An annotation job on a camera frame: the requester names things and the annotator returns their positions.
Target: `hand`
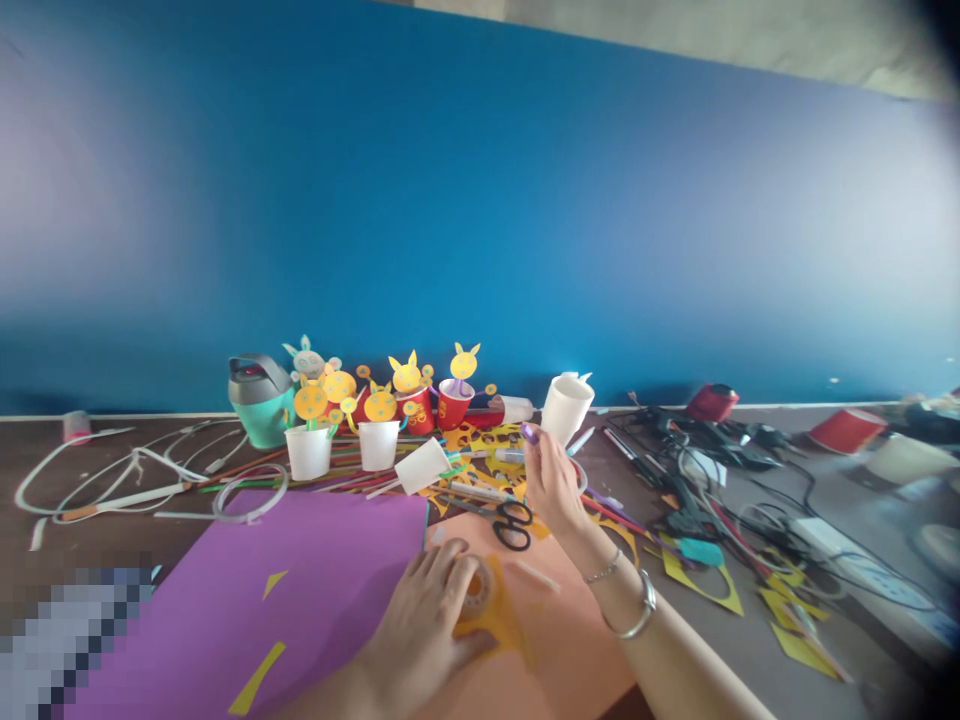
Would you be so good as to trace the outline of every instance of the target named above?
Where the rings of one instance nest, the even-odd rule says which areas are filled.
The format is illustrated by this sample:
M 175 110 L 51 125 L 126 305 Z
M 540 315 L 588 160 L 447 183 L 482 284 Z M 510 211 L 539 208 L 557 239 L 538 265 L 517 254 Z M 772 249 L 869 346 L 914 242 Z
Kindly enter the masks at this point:
M 357 656 L 386 717 L 408 717 L 454 672 L 496 645 L 487 632 L 453 638 L 480 566 L 475 555 L 462 554 L 468 548 L 465 540 L 453 538 L 414 558 L 380 626 Z
M 533 511 L 554 534 L 576 532 L 589 520 L 580 502 L 577 470 L 550 433 L 536 425 L 530 427 L 540 438 L 537 445 L 523 443 L 527 497 Z

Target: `scissors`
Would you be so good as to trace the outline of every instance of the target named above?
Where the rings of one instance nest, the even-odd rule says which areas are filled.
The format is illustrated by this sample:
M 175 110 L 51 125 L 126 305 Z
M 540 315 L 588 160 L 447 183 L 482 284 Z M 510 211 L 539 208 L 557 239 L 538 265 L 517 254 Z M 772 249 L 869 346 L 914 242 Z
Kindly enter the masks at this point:
M 522 552 L 530 547 L 530 533 L 524 528 L 533 525 L 533 511 L 523 503 L 507 500 L 497 505 L 496 510 L 487 510 L 462 500 L 444 499 L 451 505 L 493 520 L 493 534 L 510 550 Z

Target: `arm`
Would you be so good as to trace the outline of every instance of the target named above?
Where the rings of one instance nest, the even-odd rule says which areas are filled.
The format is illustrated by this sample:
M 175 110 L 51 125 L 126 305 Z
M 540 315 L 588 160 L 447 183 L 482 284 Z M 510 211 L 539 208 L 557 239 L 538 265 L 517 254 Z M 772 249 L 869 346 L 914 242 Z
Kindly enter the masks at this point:
M 524 449 L 527 497 L 581 575 L 597 575 L 607 568 L 617 547 L 587 517 L 577 494 L 576 470 L 563 448 L 548 433 L 535 430 L 540 443 L 527 442 Z M 618 632 L 626 632 L 640 619 L 643 581 L 629 559 L 621 556 L 616 570 L 590 589 Z M 620 646 L 659 720 L 773 717 L 662 596 L 657 597 L 657 611 L 646 629 Z
M 460 538 L 420 553 L 407 566 L 380 626 L 346 666 L 270 720 L 402 720 L 459 668 L 495 645 L 486 632 L 453 638 L 479 567 Z

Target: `purple paper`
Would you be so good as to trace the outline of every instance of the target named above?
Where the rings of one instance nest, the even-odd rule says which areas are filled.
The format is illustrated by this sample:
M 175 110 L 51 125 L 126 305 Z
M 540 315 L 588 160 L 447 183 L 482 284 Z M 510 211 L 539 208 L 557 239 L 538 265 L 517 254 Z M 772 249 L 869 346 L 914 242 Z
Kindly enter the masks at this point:
M 262 504 L 245 490 L 232 513 Z M 277 641 L 248 717 L 339 669 L 370 638 L 423 547 L 422 497 L 288 493 L 258 524 L 214 523 L 117 638 L 67 720 L 228 718 Z M 267 577 L 288 571 L 263 598 Z M 95 667 L 91 658 L 91 667 Z

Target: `thin bracelet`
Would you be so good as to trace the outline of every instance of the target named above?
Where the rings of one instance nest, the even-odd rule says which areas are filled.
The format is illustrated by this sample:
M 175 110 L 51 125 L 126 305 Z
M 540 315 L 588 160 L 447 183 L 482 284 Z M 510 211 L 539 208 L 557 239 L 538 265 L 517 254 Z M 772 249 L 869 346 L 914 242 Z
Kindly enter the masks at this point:
M 611 573 L 613 573 L 614 570 L 617 569 L 617 560 L 619 560 L 622 556 L 623 556 L 623 550 L 621 550 L 620 548 L 617 548 L 616 555 L 613 556 L 613 560 L 610 561 L 610 564 L 607 565 L 606 569 L 603 572 L 598 573 L 593 577 L 584 578 L 583 581 L 587 585 L 593 585 L 598 580 L 603 580 L 605 577 L 607 577 L 607 575 L 610 575 Z
M 620 640 L 633 640 L 633 638 L 642 633 L 646 629 L 647 623 L 650 622 L 650 616 L 653 615 L 654 611 L 657 609 L 657 593 L 653 589 L 653 583 L 650 582 L 650 576 L 647 575 L 646 570 L 640 571 L 640 578 L 643 580 L 643 587 L 646 591 L 646 594 L 643 598 L 643 614 L 640 615 L 639 622 L 637 622 L 636 625 L 627 630 L 625 633 L 618 633 L 616 630 L 610 627 L 610 621 L 607 620 L 606 616 L 603 616 L 603 621 L 607 623 L 607 627 L 610 628 L 610 632 L 616 635 Z

